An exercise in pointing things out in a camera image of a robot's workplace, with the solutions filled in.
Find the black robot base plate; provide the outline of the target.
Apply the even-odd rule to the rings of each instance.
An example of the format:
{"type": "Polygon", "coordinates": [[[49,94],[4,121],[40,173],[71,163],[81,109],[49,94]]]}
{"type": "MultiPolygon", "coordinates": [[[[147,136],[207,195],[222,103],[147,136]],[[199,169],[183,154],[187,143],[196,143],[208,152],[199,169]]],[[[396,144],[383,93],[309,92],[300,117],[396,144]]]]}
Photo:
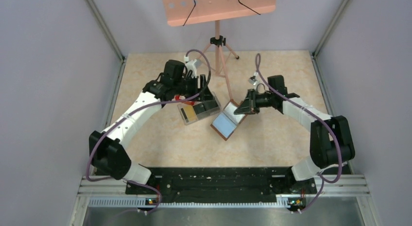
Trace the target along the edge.
{"type": "Polygon", "coordinates": [[[293,182],[288,167],[171,168],[152,167],[148,186],[162,203],[274,203],[278,194],[316,194],[315,179],[293,182]]]}

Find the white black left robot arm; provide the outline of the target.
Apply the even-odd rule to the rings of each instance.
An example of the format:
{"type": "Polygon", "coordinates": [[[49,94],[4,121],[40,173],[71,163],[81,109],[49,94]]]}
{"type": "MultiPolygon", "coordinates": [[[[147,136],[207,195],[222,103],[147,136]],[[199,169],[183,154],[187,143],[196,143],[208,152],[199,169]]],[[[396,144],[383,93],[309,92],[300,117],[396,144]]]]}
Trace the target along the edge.
{"type": "Polygon", "coordinates": [[[181,102],[213,100],[208,88],[211,73],[197,75],[200,59],[168,60],[163,72],[149,81],[132,105],[109,127],[89,136],[89,165],[104,172],[107,178],[137,182],[143,193],[154,191],[156,181],[151,171],[133,162],[126,148],[144,123],[165,105],[181,102]]]}

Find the brown leather card holder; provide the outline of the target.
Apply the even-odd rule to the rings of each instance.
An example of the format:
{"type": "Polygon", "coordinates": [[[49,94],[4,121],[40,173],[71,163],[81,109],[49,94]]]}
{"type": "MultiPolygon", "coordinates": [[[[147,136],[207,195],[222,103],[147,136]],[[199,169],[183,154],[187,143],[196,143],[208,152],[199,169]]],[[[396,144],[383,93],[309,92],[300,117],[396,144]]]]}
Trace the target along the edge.
{"type": "Polygon", "coordinates": [[[239,125],[247,117],[246,114],[235,115],[234,111],[240,105],[234,100],[230,100],[213,120],[210,127],[225,141],[227,141],[239,125]]]}

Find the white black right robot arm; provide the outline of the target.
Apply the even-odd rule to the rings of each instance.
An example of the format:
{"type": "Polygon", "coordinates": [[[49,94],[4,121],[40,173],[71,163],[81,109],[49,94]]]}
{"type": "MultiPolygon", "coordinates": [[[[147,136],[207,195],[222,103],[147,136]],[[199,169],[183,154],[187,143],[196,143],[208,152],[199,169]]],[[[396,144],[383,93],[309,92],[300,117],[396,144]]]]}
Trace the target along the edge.
{"type": "Polygon", "coordinates": [[[337,176],[328,182],[336,182],[342,175],[343,166],[355,156],[347,118],[322,113],[305,103],[299,95],[288,93],[282,75],[270,76],[266,83],[269,90],[263,93],[248,90],[234,114],[252,115],[259,113],[261,108],[272,107],[295,119],[309,131],[309,156],[290,168],[285,179],[286,189],[298,193],[304,188],[304,180],[332,167],[337,167],[337,176]]]}

